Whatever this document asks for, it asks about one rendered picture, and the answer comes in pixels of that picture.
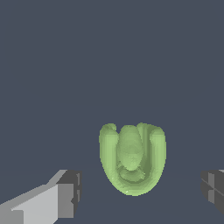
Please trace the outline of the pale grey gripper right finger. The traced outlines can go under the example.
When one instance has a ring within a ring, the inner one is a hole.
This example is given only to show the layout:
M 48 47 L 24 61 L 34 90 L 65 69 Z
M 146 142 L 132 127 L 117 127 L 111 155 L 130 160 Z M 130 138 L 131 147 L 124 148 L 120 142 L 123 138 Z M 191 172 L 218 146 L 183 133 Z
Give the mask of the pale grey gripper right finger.
M 203 196 L 224 214 L 224 170 L 202 171 L 200 178 Z

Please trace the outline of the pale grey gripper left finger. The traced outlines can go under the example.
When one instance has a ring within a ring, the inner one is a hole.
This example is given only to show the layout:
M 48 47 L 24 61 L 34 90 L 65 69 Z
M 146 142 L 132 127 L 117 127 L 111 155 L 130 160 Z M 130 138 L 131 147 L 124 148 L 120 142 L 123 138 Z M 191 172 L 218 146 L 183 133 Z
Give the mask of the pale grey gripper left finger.
M 82 171 L 59 170 L 45 185 L 0 205 L 0 224 L 54 224 L 73 218 L 82 194 Z

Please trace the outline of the green rounded curled object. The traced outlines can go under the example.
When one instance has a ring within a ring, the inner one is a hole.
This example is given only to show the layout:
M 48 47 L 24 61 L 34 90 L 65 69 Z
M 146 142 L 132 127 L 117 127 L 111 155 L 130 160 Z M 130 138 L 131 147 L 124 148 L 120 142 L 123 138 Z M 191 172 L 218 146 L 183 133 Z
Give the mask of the green rounded curled object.
M 124 125 L 117 133 L 116 125 L 108 123 L 100 130 L 99 143 L 103 170 L 121 193 L 143 195 L 160 180 L 166 160 L 165 133 L 160 127 L 140 122 Z

